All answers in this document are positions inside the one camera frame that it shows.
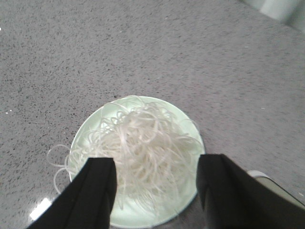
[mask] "white object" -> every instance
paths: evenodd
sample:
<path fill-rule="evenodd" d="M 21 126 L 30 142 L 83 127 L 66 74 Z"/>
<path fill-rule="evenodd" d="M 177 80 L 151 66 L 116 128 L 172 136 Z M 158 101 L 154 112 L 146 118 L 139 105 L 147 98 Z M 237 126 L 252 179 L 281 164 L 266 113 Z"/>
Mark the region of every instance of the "white object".
<path fill-rule="evenodd" d="M 261 13 L 305 33 L 304 0 L 243 0 Z"/>
<path fill-rule="evenodd" d="M 252 176 L 253 178 L 258 178 L 258 177 L 266 177 L 272 180 L 269 176 L 267 176 L 265 173 L 258 171 L 258 170 L 249 170 L 247 173 Z"/>
<path fill-rule="evenodd" d="M 141 99 L 144 100 L 145 103 L 156 102 L 164 106 L 168 111 L 174 113 L 177 117 L 177 122 L 182 120 L 189 119 L 189 117 L 181 111 L 176 106 L 152 97 L 145 97 L 141 96 Z M 135 105 L 135 101 L 137 99 L 134 97 L 125 97 L 122 99 L 118 99 L 114 102 L 117 104 L 123 104 L 128 109 L 131 109 Z M 86 139 L 88 137 L 89 130 L 94 130 L 99 127 L 101 117 L 114 117 L 117 114 L 117 106 L 106 106 L 101 107 L 97 111 L 95 111 L 80 127 L 78 130 L 72 146 L 71 151 L 73 151 L 76 145 L 86 144 Z M 194 152 L 195 155 L 199 158 L 200 154 L 204 154 L 204 146 L 200 134 L 192 122 L 181 122 L 180 124 L 181 129 L 184 133 L 188 133 L 189 136 L 197 139 L 199 142 L 202 143 L 202 148 L 199 151 Z M 197 167 L 197 161 L 192 165 L 193 167 Z M 69 161 L 69 167 L 73 167 L 72 163 Z M 196 185 L 195 185 L 195 177 L 196 174 L 193 174 L 192 177 L 189 177 L 185 186 L 182 190 L 181 198 L 178 199 L 175 203 L 174 208 L 172 206 L 170 208 L 161 208 L 159 217 L 156 218 L 154 214 L 149 214 L 144 209 L 140 208 L 133 199 L 126 198 L 123 210 L 120 209 L 118 203 L 115 201 L 113 210 L 111 213 L 110 224 L 119 228 L 130 228 L 130 229 L 139 229 L 139 228 L 149 228 L 156 225 L 160 225 L 169 221 L 170 219 L 174 218 L 177 214 L 182 212 L 193 200 L 197 193 Z"/>
<path fill-rule="evenodd" d="M 52 203 L 47 198 L 44 198 L 42 202 L 37 205 L 37 207 L 30 213 L 30 217 L 32 218 L 32 220 L 38 219 L 39 216 L 41 216 L 45 212 L 45 210 L 47 210 L 49 206 L 51 206 L 51 204 Z"/>

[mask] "round plate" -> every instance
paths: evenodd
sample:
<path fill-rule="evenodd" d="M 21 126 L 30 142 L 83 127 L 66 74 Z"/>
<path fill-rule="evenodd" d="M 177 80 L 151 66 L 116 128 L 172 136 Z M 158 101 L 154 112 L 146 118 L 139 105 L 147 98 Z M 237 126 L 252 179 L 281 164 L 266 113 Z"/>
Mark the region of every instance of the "round plate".
<path fill-rule="evenodd" d="M 184 121 L 189 119 L 189 117 L 181 111 L 176 106 L 163 101 L 161 99 L 140 96 L 140 98 L 145 102 L 156 102 L 164 106 L 168 111 L 172 112 L 177 117 L 177 122 L 180 122 L 180 127 L 184 133 L 188 133 L 189 136 L 197 139 L 202 143 L 202 148 L 196 149 L 195 152 L 192 152 L 197 156 L 195 158 L 193 167 L 197 168 L 197 162 L 200 154 L 204 154 L 204 146 L 200 134 L 191 121 Z M 121 104 L 127 107 L 128 109 L 132 109 L 137 105 L 138 98 L 136 96 L 128 96 L 125 98 L 121 98 L 115 100 L 111 103 Z M 88 133 L 90 130 L 95 130 L 100 126 L 101 117 L 115 117 L 119 107 L 117 105 L 111 105 L 108 103 L 107 106 L 104 105 L 97 111 L 95 111 L 90 117 L 81 125 L 76 136 L 72 142 L 71 151 L 73 151 L 77 144 L 83 145 L 86 144 L 86 139 L 88 138 Z M 196 173 L 193 174 L 192 177 L 188 179 L 185 186 L 182 190 L 181 198 L 176 201 L 176 206 L 174 208 L 163 208 L 159 214 L 159 217 L 156 217 L 154 214 L 149 214 L 147 211 L 138 207 L 133 199 L 126 199 L 126 203 L 124 204 L 123 210 L 120 209 L 116 201 L 114 202 L 114 206 L 112 209 L 110 224 L 119 227 L 119 228 L 129 228 L 129 229 L 139 229 L 139 228 L 149 228 L 153 226 L 160 225 L 165 223 L 180 212 L 182 212 L 193 200 L 197 193 L 196 184 L 195 184 Z"/>

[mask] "light green plate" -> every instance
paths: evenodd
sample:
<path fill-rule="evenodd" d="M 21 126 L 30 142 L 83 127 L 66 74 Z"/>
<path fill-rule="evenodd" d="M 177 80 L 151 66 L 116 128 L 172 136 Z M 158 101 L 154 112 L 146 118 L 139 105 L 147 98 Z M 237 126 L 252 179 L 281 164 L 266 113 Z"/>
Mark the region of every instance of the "light green plate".
<path fill-rule="evenodd" d="M 204 154 L 205 152 L 202 139 L 195 125 L 191 121 L 184 121 L 189 119 L 189 117 L 176 106 L 161 99 L 146 96 L 140 96 L 140 98 L 145 103 L 156 102 L 164 106 L 168 111 L 176 115 L 177 121 L 180 122 L 180 127 L 184 133 L 188 133 L 189 136 L 197 139 L 202 143 L 201 149 L 196 149 L 195 152 L 192 152 L 197 156 L 192 166 L 197 168 L 198 158 L 200 154 Z M 121 104 L 128 109 L 132 109 L 135 106 L 139 106 L 138 101 L 139 100 L 135 96 L 128 96 L 115 100 L 112 103 Z M 109 103 L 90 115 L 90 117 L 81 125 L 78 132 L 76 133 L 76 136 L 72 142 L 71 150 L 73 151 L 76 145 L 86 144 L 86 139 L 88 138 L 89 131 L 95 130 L 100 126 L 101 117 L 115 117 L 119 109 L 119 106 Z M 170 208 L 164 208 L 164 206 L 166 206 L 166 203 L 164 203 L 163 208 L 159 209 L 160 216 L 158 217 L 156 217 L 154 214 L 149 214 L 147 211 L 138 207 L 133 199 L 126 199 L 126 204 L 124 204 L 123 210 L 119 208 L 115 201 L 111 213 L 110 224 L 119 228 L 139 229 L 150 228 L 171 220 L 177 214 L 182 212 L 195 197 L 197 193 L 195 177 L 196 174 L 188 179 L 185 186 L 183 187 L 183 190 L 181 190 L 181 198 L 176 201 L 176 205 L 174 207 L 171 206 Z"/>

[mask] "granite countertop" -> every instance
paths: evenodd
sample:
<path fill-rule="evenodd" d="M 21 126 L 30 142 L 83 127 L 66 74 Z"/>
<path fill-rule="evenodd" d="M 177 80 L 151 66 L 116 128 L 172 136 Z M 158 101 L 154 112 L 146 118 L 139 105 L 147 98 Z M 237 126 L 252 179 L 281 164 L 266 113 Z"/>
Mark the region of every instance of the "granite countertop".
<path fill-rule="evenodd" d="M 25 228 L 57 197 L 47 150 L 70 146 L 92 112 L 130 94 L 181 108 L 207 153 L 305 203 L 300 32 L 235 0 L 10 0 L 0 15 L 1 229 Z M 203 227 L 197 199 L 180 222 Z"/>

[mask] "countertop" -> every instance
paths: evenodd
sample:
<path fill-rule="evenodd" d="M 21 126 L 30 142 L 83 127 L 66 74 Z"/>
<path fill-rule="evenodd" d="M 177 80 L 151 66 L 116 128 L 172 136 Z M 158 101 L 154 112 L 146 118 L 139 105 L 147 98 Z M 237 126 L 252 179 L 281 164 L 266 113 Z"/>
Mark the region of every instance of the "countertop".
<path fill-rule="evenodd" d="M 207 153 L 305 203 L 300 32 L 235 0 L 5 0 L 0 15 L 1 229 L 25 228 L 57 197 L 48 149 L 70 146 L 91 113 L 131 94 L 181 108 Z M 196 199 L 176 224 L 203 228 L 200 210 Z"/>

